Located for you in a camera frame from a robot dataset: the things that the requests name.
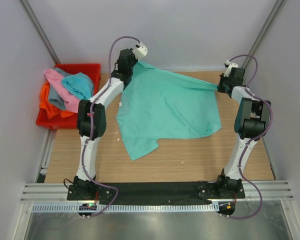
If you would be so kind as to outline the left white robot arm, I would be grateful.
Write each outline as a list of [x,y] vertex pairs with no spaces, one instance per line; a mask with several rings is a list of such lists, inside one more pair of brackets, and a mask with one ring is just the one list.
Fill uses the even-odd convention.
[[107,128],[106,110],[131,82],[139,58],[136,49],[121,50],[103,88],[90,99],[79,102],[77,129],[81,142],[80,163],[71,186],[77,188],[85,200],[91,200],[96,194],[95,164],[98,145]]

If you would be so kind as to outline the teal green t shirt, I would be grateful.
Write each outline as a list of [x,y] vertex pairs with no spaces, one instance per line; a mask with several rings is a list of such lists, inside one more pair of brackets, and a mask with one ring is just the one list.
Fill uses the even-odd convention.
[[216,90],[216,84],[138,62],[116,116],[130,159],[151,153],[160,139],[198,139],[219,131]]

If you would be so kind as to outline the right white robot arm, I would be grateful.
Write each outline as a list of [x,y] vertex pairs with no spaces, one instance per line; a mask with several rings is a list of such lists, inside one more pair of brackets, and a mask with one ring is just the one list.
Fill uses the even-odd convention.
[[238,102],[239,108],[234,121],[236,142],[227,165],[217,178],[215,192],[221,198],[231,198],[242,191],[242,174],[250,153],[271,120],[271,103],[264,103],[244,85],[243,68],[235,63],[226,63],[225,67],[217,91]]

